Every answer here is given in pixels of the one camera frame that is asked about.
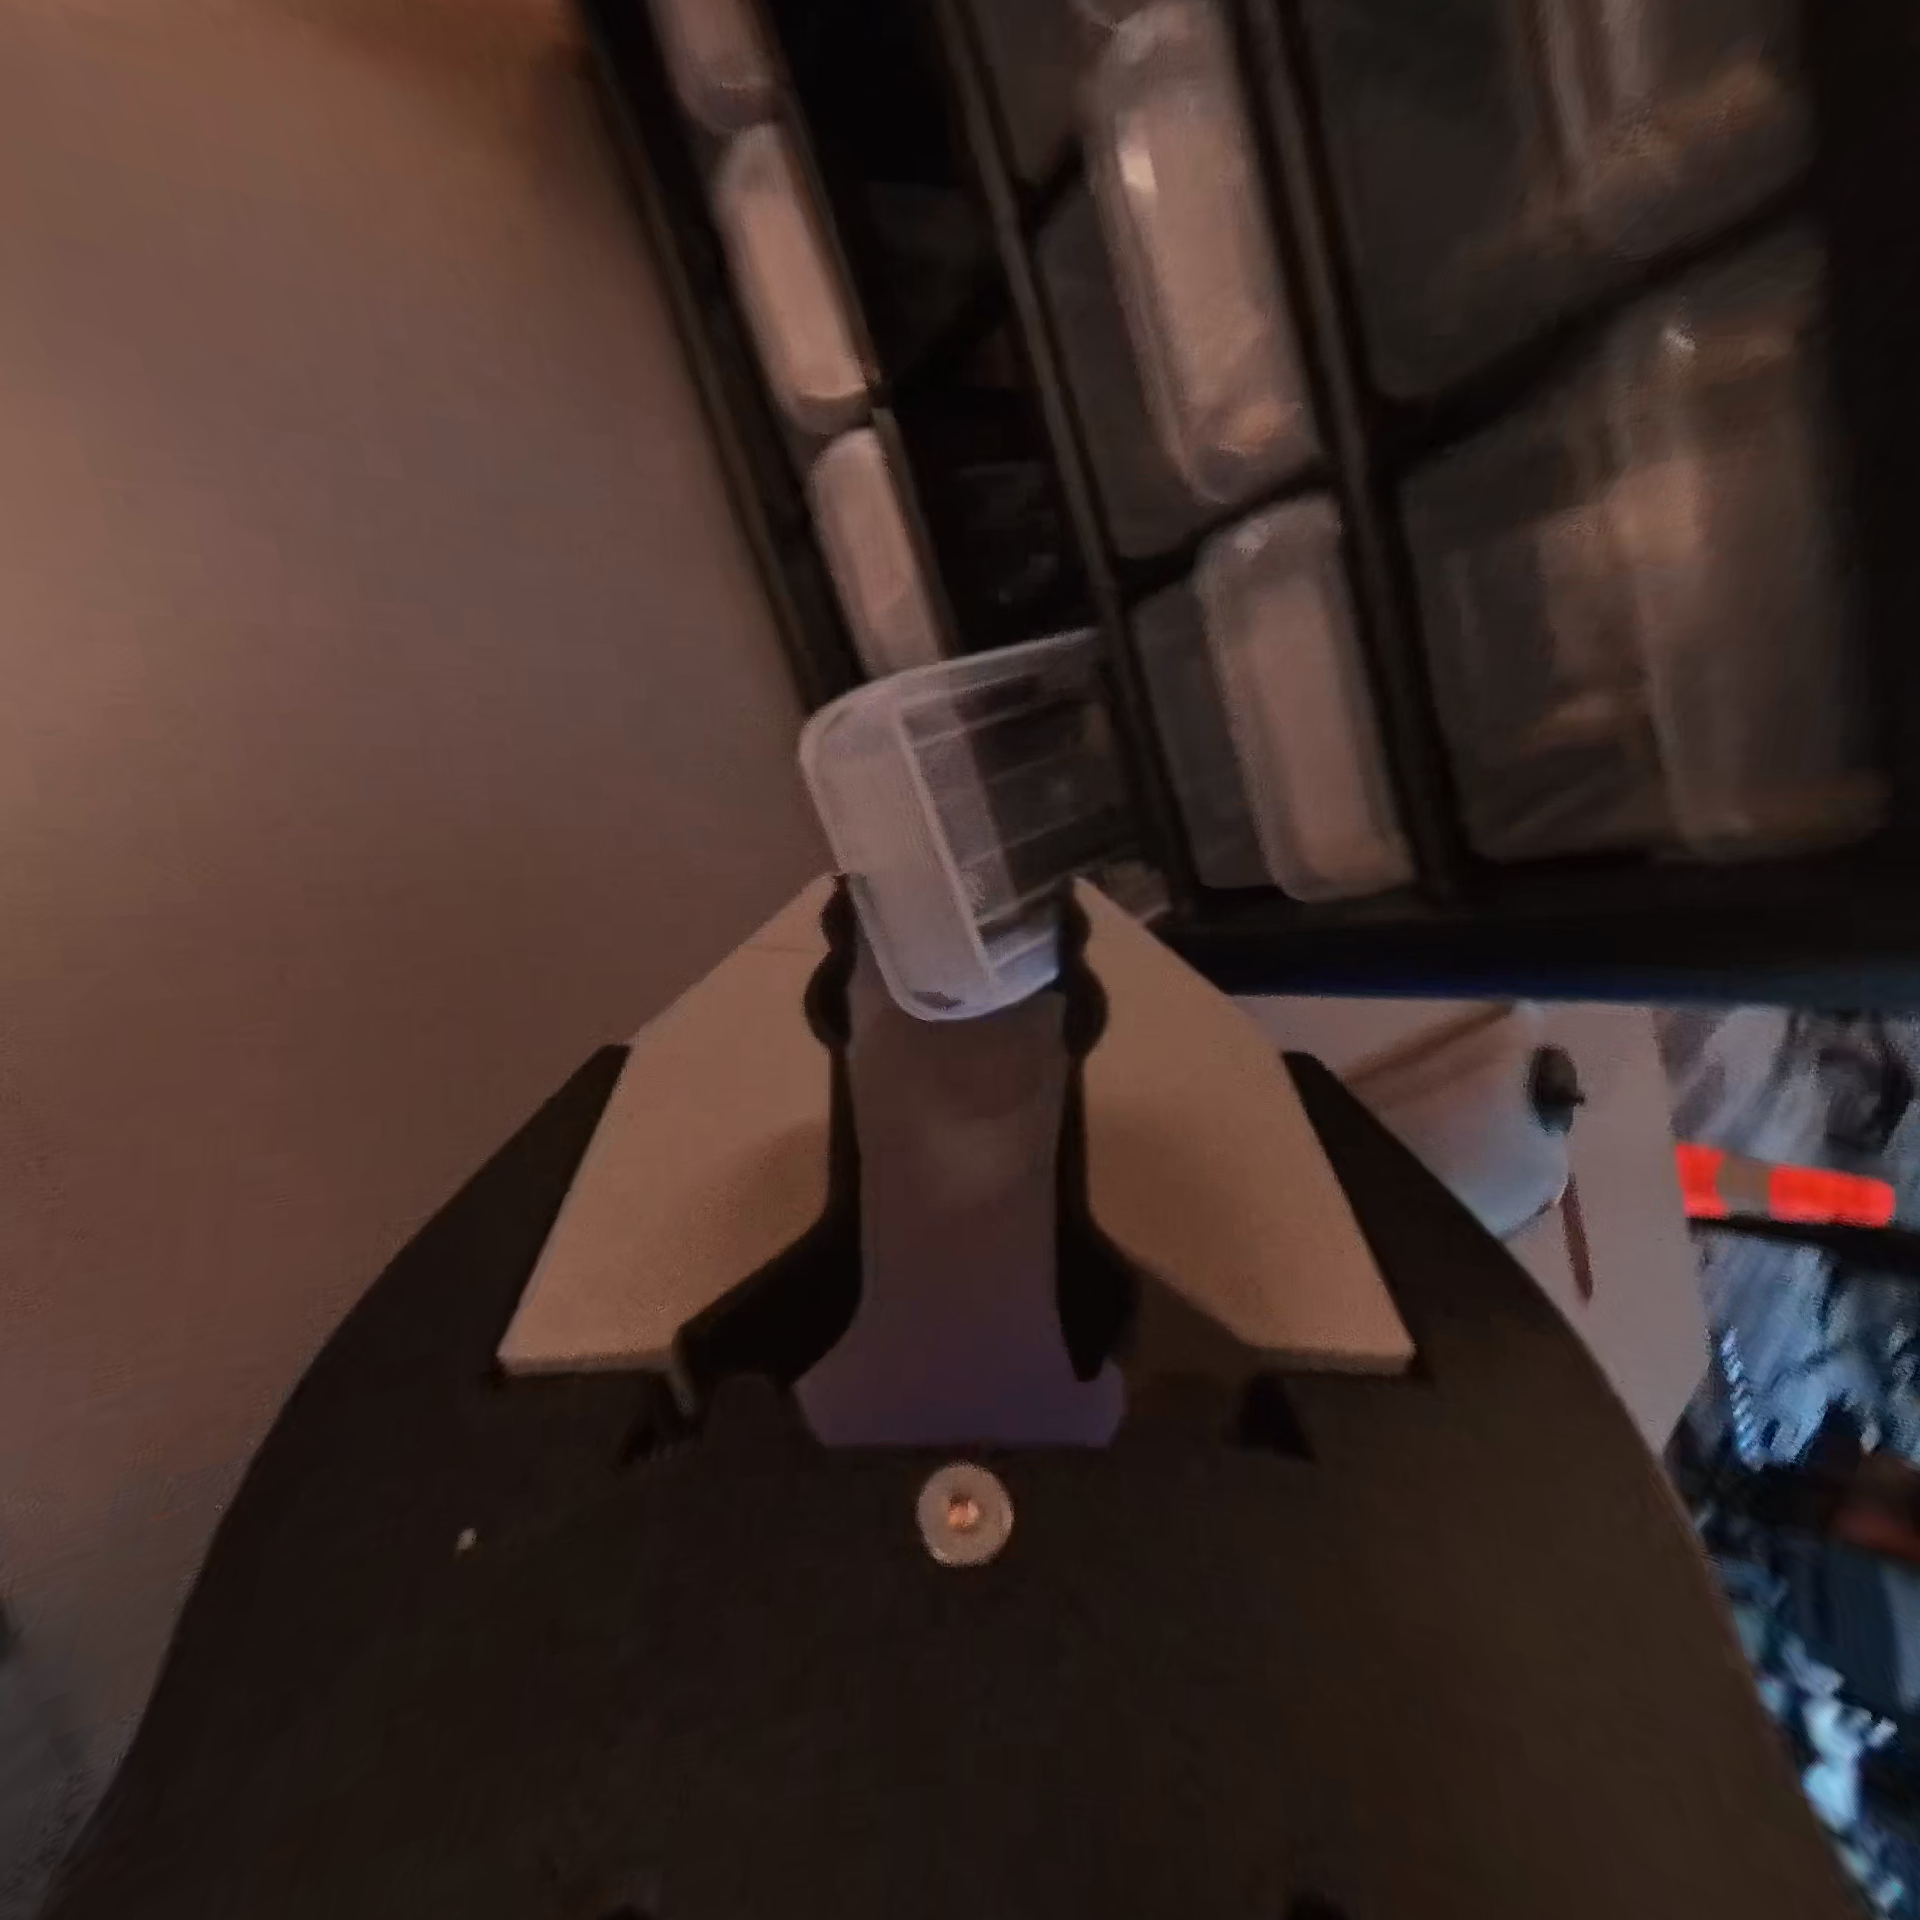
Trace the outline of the clear plastic drawer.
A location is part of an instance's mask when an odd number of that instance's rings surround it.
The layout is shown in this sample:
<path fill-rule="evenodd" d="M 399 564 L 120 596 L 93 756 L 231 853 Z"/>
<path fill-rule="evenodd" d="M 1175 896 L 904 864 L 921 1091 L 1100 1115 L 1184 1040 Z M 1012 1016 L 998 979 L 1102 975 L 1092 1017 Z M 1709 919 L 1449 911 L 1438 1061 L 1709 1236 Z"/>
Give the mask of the clear plastic drawer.
<path fill-rule="evenodd" d="M 1073 879 L 1137 922 L 1170 908 L 1097 629 L 864 684 L 805 721 L 800 769 L 878 975 L 918 1021 L 1043 994 Z"/>

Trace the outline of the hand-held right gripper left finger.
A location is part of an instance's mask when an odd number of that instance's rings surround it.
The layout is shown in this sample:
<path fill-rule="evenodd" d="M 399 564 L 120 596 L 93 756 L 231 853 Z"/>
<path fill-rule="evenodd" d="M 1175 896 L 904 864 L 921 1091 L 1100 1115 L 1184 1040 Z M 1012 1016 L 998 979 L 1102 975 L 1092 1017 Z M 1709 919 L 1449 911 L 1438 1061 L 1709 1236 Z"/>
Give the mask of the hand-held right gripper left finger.
<path fill-rule="evenodd" d="M 642 1026 L 498 1341 L 508 1379 L 670 1371 L 681 1335 L 855 1181 L 847 990 L 822 878 Z"/>

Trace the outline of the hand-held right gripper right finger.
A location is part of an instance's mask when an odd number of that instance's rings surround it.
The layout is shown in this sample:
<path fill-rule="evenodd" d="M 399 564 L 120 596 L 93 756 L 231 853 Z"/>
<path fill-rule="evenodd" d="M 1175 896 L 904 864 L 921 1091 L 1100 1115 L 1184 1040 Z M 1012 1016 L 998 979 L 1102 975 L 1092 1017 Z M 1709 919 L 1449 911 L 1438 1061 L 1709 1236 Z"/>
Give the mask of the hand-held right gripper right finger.
<path fill-rule="evenodd" d="M 1403 1379 L 1412 1338 L 1261 1027 L 1086 879 L 1059 998 L 1085 1357 L 1123 1382 Z"/>

